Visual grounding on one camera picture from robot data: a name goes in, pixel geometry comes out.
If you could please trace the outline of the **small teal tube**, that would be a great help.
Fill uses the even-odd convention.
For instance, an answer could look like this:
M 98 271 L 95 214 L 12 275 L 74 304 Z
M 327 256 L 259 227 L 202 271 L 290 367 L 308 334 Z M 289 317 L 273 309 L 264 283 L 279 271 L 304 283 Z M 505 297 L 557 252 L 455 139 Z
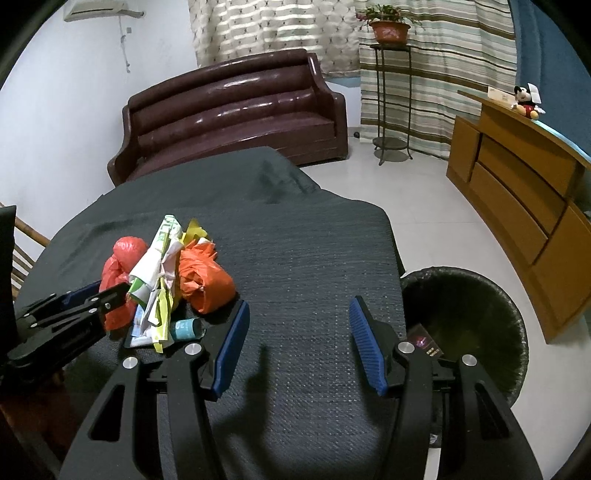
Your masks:
M 170 336 L 173 341 L 200 340 L 204 334 L 204 325 L 199 318 L 178 320 L 170 326 Z

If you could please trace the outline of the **red plastic bag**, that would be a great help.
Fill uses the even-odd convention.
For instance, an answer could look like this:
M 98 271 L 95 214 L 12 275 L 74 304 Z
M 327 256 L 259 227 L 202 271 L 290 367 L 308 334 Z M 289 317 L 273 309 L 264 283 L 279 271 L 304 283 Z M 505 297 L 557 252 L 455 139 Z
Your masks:
M 146 242 L 138 237 L 125 236 L 113 245 L 112 255 L 105 261 L 99 291 L 105 291 L 116 285 L 127 283 L 129 274 L 147 251 Z M 137 304 L 127 298 L 121 307 L 105 315 L 104 328 L 114 331 L 128 325 L 135 314 Z

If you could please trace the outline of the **dark red cigarette pack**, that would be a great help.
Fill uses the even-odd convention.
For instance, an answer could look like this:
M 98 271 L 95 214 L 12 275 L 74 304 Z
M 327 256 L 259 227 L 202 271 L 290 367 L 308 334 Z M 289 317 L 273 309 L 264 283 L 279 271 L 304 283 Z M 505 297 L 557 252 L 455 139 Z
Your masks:
M 442 358 L 444 355 L 441 347 L 421 324 L 408 330 L 407 341 L 413 344 L 416 348 L 423 350 L 432 358 L 438 359 Z

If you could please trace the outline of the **orange plastic bag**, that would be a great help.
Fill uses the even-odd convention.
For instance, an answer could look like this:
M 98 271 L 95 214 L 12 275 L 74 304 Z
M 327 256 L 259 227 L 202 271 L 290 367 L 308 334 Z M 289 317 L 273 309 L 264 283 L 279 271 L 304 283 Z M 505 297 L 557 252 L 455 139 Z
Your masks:
M 178 262 L 180 294 L 200 314 L 209 314 L 235 297 L 235 282 L 216 262 L 214 242 L 189 242 Z

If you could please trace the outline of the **green white paper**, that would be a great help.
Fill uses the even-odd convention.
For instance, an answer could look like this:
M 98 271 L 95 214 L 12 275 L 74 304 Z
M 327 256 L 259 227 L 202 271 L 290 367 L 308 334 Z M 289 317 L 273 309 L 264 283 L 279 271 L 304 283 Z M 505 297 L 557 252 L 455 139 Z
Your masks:
M 129 274 L 129 298 L 137 304 L 131 348 L 151 346 L 162 354 L 173 343 L 169 327 L 181 237 L 180 223 L 173 215 L 165 215 L 148 249 Z

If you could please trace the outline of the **yellow wrapper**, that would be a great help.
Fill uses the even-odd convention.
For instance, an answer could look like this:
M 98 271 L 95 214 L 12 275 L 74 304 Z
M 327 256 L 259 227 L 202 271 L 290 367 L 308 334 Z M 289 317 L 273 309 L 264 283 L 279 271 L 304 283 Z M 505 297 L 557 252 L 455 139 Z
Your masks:
M 184 246 L 190 245 L 191 242 L 197 244 L 210 242 L 208 233 L 202 228 L 197 219 L 192 218 L 188 223 L 186 230 L 183 232 L 181 241 Z

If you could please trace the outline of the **black lined trash bin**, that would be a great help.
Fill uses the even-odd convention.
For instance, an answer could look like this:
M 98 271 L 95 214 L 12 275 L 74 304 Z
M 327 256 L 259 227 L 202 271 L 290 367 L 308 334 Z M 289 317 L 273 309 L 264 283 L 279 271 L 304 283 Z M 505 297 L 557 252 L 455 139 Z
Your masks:
M 489 278 L 463 268 L 435 266 L 402 278 L 407 334 L 421 328 L 441 350 L 434 363 L 432 448 L 439 448 L 453 364 L 476 357 L 509 405 L 522 390 L 529 365 L 523 317 L 510 296 Z

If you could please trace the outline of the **bamboo chair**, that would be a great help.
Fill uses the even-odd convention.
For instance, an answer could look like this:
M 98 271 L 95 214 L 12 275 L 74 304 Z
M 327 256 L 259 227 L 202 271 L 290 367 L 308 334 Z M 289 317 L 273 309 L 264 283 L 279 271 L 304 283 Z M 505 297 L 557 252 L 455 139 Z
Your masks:
M 9 232 L 13 237 L 13 241 L 10 243 L 13 247 L 10 284 L 12 300 L 15 301 L 36 264 L 36 260 L 18 243 L 18 240 L 26 238 L 29 243 L 44 250 L 49 245 L 50 239 L 22 220 L 16 213 L 15 205 L 1 204 L 1 220 L 11 227 Z

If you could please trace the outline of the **dark grey tablecloth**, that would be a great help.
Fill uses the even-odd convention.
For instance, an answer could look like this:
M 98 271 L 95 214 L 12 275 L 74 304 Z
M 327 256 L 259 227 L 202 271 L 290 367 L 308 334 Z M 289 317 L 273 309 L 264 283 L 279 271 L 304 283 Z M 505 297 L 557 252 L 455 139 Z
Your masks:
M 370 388 L 349 301 L 405 327 L 390 221 L 322 189 L 269 148 L 191 161 L 126 182 L 51 240 L 18 308 L 96 281 L 114 242 L 151 240 L 166 215 L 197 219 L 250 308 L 231 386 L 208 405 L 231 479 L 370 479 L 394 406 Z

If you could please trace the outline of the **wooden sideboard cabinet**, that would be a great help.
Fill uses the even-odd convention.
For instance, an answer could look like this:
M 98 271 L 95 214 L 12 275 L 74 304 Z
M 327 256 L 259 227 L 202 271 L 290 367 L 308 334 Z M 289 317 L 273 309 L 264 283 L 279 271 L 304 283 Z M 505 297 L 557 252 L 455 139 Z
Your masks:
M 447 176 L 512 263 L 546 342 L 590 307 L 590 221 L 575 203 L 590 158 L 545 124 L 469 94 L 455 120 Z

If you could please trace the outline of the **white air conditioner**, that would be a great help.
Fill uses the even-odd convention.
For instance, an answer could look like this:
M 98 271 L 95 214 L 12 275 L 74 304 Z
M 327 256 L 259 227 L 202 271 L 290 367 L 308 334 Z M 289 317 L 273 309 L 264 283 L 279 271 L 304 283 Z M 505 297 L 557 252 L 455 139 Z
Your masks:
M 145 12 L 132 9 L 127 1 L 112 0 L 67 1 L 63 10 L 65 22 L 118 16 L 141 19 L 145 16 Z

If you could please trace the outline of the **brown leather sofa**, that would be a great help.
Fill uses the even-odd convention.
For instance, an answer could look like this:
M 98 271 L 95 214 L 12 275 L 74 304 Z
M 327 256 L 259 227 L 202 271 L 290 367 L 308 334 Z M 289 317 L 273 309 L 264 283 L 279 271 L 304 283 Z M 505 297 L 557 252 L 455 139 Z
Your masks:
M 270 147 L 297 166 L 349 154 L 346 100 L 303 48 L 215 63 L 153 85 L 122 109 L 108 162 L 119 186 L 200 158 Z

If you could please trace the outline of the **striped curtain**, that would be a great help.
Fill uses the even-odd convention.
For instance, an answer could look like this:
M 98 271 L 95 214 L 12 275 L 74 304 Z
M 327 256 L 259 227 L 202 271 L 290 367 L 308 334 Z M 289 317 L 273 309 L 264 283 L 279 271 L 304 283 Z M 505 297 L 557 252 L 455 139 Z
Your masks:
M 378 111 L 376 39 L 360 29 L 361 131 L 369 143 L 380 132 L 409 141 L 427 155 L 449 156 L 458 116 L 478 116 L 469 94 L 513 88 L 517 48 L 506 1 L 397 1 L 422 23 L 409 31 L 411 51 L 386 52 L 386 111 Z

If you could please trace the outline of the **small box on cabinet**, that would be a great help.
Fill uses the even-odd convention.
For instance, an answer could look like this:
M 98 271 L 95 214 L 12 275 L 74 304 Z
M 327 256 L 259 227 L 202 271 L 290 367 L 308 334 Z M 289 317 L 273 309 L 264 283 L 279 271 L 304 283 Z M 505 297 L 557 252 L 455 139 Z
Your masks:
M 513 105 L 515 104 L 515 96 L 512 92 L 506 92 L 492 86 L 487 87 L 487 97 L 492 102 L 502 105 L 507 109 L 513 109 Z

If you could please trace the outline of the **Mickey Mouse plush toy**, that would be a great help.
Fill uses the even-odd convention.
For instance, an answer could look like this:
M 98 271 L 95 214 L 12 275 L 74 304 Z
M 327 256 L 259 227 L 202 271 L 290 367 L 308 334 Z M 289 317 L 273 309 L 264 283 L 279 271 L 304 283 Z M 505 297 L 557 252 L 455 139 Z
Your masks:
M 546 111 L 541 107 L 542 100 L 538 87 L 532 83 L 514 87 L 514 102 L 511 106 L 518 114 L 531 120 L 538 120 Z

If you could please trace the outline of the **blue curtain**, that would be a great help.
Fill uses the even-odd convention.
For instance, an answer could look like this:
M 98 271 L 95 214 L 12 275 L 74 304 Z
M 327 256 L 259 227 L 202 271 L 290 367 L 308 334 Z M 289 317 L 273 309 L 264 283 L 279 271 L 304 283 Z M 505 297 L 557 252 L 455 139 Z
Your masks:
M 517 48 L 516 83 L 541 94 L 541 122 L 590 152 L 590 74 L 553 20 L 531 1 L 509 3 Z

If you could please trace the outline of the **patterned beige curtain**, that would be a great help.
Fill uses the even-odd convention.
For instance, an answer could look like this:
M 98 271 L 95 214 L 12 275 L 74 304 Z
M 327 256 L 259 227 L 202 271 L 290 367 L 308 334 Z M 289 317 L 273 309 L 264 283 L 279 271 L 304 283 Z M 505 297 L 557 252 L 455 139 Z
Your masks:
M 360 72 L 359 22 L 354 1 L 225 0 L 188 3 L 197 65 L 303 48 L 322 73 Z

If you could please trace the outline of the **potted plant in clay pot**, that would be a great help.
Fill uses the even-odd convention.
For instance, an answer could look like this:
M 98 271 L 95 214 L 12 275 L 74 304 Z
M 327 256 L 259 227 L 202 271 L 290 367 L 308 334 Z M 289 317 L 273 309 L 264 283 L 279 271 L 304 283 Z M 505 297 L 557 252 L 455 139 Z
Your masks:
M 408 9 L 389 4 L 356 9 L 356 19 L 373 31 L 378 44 L 386 46 L 406 46 L 411 27 L 422 23 L 419 16 Z

